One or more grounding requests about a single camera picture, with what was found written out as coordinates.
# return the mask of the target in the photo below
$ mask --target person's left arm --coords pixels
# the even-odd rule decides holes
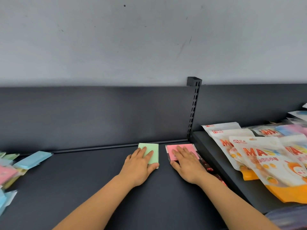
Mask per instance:
[[[104,229],[117,206],[135,186],[141,185],[159,163],[147,164],[153,154],[144,158],[146,147],[138,148],[127,156],[121,172],[103,188],[77,207],[53,230],[101,230]]]

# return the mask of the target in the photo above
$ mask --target hand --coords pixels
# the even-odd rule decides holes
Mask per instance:
[[[200,185],[201,179],[208,174],[207,171],[194,153],[189,152],[186,147],[177,146],[177,150],[172,150],[172,152],[177,157],[180,165],[175,161],[171,161],[172,167],[187,182]]]
[[[144,158],[146,147],[143,149],[138,148],[134,153],[127,156],[124,166],[119,173],[120,177],[127,179],[131,182],[132,187],[143,184],[146,181],[149,174],[159,167],[159,163],[153,163],[148,165],[150,158],[153,155],[153,151],[150,151]]]

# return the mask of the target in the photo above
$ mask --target pink packet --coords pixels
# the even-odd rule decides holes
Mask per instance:
[[[16,173],[18,173],[18,171],[15,169],[0,166],[0,185],[9,180]]]
[[[196,152],[196,149],[194,147],[194,144],[192,143],[189,143],[189,144],[175,144],[175,145],[167,145],[166,146],[166,150],[167,150],[167,153],[169,154],[169,159],[171,161],[178,161],[177,157],[173,154],[172,150],[175,150],[175,151],[178,151],[177,150],[177,146],[180,146],[180,147],[186,147],[187,150],[189,150],[189,152],[192,152],[194,153],[194,155],[197,157],[197,159],[199,159],[199,156]]]

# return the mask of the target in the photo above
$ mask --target forearm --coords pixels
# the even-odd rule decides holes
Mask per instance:
[[[101,230],[132,189],[127,179],[115,176],[102,189],[75,209],[53,230]]]
[[[218,210],[229,230],[279,229],[263,214],[236,195],[211,174],[204,174],[198,185]]]

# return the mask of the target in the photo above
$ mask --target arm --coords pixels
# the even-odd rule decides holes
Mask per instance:
[[[172,167],[184,180],[198,185],[206,193],[229,230],[279,230],[268,218],[209,174],[193,153],[185,147],[177,149],[172,152],[180,165],[171,161]]]
[[[53,230],[104,229],[111,215],[129,191],[141,185],[159,166],[159,163],[153,163],[147,167],[153,151],[143,158],[145,151],[146,147],[142,150],[138,148],[132,155],[129,155],[119,175],[77,207]]]

